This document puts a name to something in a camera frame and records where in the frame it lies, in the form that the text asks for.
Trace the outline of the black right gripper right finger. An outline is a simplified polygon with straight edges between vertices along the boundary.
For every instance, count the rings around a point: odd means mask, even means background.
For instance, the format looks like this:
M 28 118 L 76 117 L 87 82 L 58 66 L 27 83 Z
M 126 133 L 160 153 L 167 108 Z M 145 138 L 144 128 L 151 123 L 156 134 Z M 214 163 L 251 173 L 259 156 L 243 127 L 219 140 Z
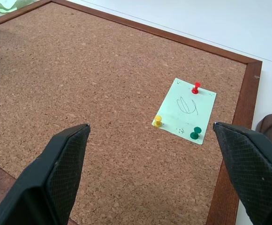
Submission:
M 229 178 L 253 225 L 272 225 L 272 142 L 262 133 L 215 122 Z

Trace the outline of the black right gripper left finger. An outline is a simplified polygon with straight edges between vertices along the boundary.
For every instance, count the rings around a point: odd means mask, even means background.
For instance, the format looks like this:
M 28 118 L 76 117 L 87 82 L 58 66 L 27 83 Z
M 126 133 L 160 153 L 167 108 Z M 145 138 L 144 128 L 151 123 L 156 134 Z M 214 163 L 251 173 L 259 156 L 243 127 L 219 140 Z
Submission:
M 0 225 L 68 225 L 90 131 L 81 124 L 50 139 L 0 203 Z

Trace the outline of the green push pin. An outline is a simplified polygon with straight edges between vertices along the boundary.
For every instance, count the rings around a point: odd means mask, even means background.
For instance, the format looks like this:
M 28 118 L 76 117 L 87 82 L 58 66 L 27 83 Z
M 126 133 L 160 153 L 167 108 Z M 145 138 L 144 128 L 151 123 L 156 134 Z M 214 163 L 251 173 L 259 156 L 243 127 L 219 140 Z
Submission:
M 190 133 L 190 138 L 197 140 L 199 138 L 199 134 L 202 132 L 200 127 L 194 127 L 194 131 Z

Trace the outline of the light green paper note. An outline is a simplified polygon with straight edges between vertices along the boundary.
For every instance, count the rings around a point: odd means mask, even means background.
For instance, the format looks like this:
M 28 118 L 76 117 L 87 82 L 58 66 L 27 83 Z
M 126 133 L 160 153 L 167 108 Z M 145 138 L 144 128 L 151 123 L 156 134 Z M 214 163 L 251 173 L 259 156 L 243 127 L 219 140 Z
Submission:
M 194 84 L 175 78 L 156 115 L 162 117 L 159 129 L 196 144 L 203 144 L 217 93 L 199 88 L 192 93 Z M 197 140 L 190 138 L 194 127 L 202 132 Z

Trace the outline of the wood-framed cork board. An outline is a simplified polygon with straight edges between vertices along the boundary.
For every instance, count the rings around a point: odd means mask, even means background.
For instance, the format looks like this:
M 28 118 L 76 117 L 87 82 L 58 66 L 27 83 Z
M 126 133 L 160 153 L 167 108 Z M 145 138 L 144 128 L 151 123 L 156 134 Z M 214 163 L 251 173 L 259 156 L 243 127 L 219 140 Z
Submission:
M 251 128 L 260 60 L 66 0 L 0 17 L 0 202 L 65 128 L 89 123 L 70 225 L 235 225 L 214 121 Z M 216 92 L 203 144 L 151 123 L 175 78 Z

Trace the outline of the light green paper stack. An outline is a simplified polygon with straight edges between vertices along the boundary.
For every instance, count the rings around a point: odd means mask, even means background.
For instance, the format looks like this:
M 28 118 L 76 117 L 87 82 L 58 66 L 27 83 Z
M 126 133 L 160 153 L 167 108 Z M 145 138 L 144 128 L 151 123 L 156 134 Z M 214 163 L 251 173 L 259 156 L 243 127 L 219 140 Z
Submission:
M 14 7 L 17 0 L 0 0 L 0 10 L 8 11 Z

